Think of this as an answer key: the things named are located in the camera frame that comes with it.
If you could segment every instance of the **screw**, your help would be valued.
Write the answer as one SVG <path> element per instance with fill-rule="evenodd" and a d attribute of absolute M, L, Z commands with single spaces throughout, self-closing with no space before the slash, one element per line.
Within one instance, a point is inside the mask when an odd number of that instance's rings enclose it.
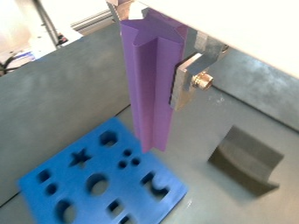
<path fill-rule="evenodd" d="M 213 78 L 205 72 L 201 72 L 192 76 L 191 84 L 195 88 L 205 90 L 211 87 L 212 80 Z"/>

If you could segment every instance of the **blue shape sorter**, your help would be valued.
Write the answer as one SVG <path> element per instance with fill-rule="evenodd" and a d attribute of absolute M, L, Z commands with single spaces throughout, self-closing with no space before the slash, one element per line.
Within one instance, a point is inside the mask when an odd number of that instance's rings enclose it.
<path fill-rule="evenodd" d="M 40 224 L 160 223 L 187 188 L 112 118 L 18 182 Z"/>

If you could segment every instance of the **small round hole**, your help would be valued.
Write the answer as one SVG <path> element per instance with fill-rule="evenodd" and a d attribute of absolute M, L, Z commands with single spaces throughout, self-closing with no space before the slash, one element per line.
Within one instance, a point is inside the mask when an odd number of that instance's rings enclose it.
<path fill-rule="evenodd" d="M 115 131 L 105 131 L 100 137 L 98 141 L 101 145 L 105 145 L 107 147 L 111 147 L 117 142 L 117 133 Z"/>
<path fill-rule="evenodd" d="M 132 155 L 132 151 L 131 150 L 124 150 L 124 156 L 129 157 Z"/>
<path fill-rule="evenodd" d="M 61 200 L 57 203 L 54 210 L 61 223 L 72 223 L 74 221 L 76 210 L 73 205 L 66 200 Z"/>
<path fill-rule="evenodd" d="M 48 195 L 53 195 L 57 192 L 57 186 L 54 184 L 49 184 L 45 188 L 45 192 Z"/>
<path fill-rule="evenodd" d="M 127 162 L 125 162 L 125 161 L 120 161 L 120 162 L 117 163 L 117 167 L 119 167 L 120 169 L 127 168 Z"/>
<path fill-rule="evenodd" d="M 88 177 L 88 192 L 93 195 L 101 195 L 108 189 L 108 179 L 100 173 L 94 173 Z"/>
<path fill-rule="evenodd" d="M 132 163 L 133 166 L 140 165 L 140 159 L 135 157 L 135 158 L 132 159 L 131 163 Z"/>

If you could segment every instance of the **purple block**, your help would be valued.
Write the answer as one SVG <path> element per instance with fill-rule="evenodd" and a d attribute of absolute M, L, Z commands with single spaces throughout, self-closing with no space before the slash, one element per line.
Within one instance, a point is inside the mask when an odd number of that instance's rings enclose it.
<path fill-rule="evenodd" d="M 173 110 L 175 66 L 183 60 L 187 26 L 149 10 L 144 19 L 120 22 L 135 135 L 143 152 L 165 150 Z"/>

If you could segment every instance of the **gray table surface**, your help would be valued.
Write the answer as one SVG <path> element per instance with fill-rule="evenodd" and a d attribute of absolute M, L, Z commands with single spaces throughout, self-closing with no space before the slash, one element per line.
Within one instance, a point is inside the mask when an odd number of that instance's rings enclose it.
<path fill-rule="evenodd" d="M 119 118 L 132 129 L 129 108 L 120 113 Z M 207 163 L 232 125 L 237 125 L 284 154 L 269 177 L 271 181 L 280 184 L 280 188 L 260 198 L 253 197 Z M 296 224 L 297 146 L 296 132 L 241 101 L 215 88 L 197 92 L 191 105 L 173 115 L 167 152 L 153 150 L 189 188 L 163 224 Z M 33 223 L 20 194 L 0 209 L 0 223 Z"/>

